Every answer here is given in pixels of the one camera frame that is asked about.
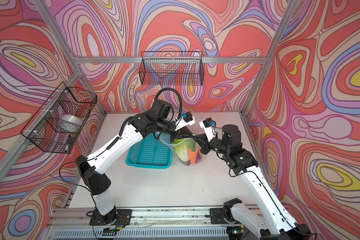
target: black wire basket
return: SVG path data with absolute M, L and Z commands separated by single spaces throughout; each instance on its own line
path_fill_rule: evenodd
M 142 85 L 203 85 L 201 51 L 143 51 L 141 56 Z
M 43 152 L 70 153 L 96 102 L 96 94 L 65 86 L 41 121 L 25 136 L 24 128 L 36 112 L 21 134 Z

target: white table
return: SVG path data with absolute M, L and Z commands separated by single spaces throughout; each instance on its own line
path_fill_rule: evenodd
M 241 131 L 243 148 L 253 154 L 250 141 L 237 112 L 192 113 L 196 124 L 188 127 L 193 133 L 201 134 L 203 130 L 198 122 L 212 118 L 217 127 L 234 124 Z M 122 122 L 135 113 L 107 114 L 93 151 L 106 144 L 118 134 Z M 185 166 L 173 159 L 167 169 L 147 169 L 126 165 L 126 151 L 106 171 L 111 180 L 110 194 L 116 207 L 169 207 L 169 206 L 206 206 L 222 205 L 225 201 L 239 198 L 245 204 L 255 204 L 254 198 L 237 177 L 228 175 L 228 166 L 209 152 L 201 162 Z M 94 207 L 89 192 L 77 187 L 70 208 Z

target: blue basket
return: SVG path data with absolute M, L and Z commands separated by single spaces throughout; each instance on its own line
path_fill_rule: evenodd
M 166 169 L 171 166 L 172 151 L 152 134 L 130 147 L 128 166 Z

